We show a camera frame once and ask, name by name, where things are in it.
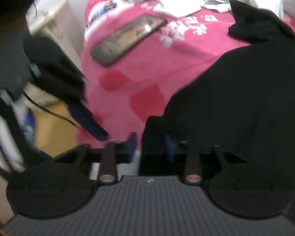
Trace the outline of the black garment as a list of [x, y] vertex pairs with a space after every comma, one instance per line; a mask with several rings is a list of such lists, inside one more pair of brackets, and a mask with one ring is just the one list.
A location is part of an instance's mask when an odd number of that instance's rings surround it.
[[229, 35], [247, 46], [223, 54], [147, 120], [141, 176], [165, 175], [165, 138], [219, 146], [295, 179], [295, 34], [271, 11], [233, 0]]

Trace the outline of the pink floral bed blanket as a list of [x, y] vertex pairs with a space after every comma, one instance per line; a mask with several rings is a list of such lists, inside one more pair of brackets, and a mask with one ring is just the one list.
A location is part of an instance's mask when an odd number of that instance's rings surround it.
[[117, 7], [92, 24], [81, 66], [87, 78], [85, 97], [93, 118], [112, 141], [129, 133], [142, 135], [149, 117], [163, 115], [171, 97], [209, 69], [223, 54], [247, 46], [229, 35], [230, 12], [202, 9], [167, 23], [109, 67], [91, 57], [93, 47], [125, 24], [152, 14], [155, 2], [128, 5], [122, 0], [90, 0], [86, 15], [95, 16], [110, 2]]

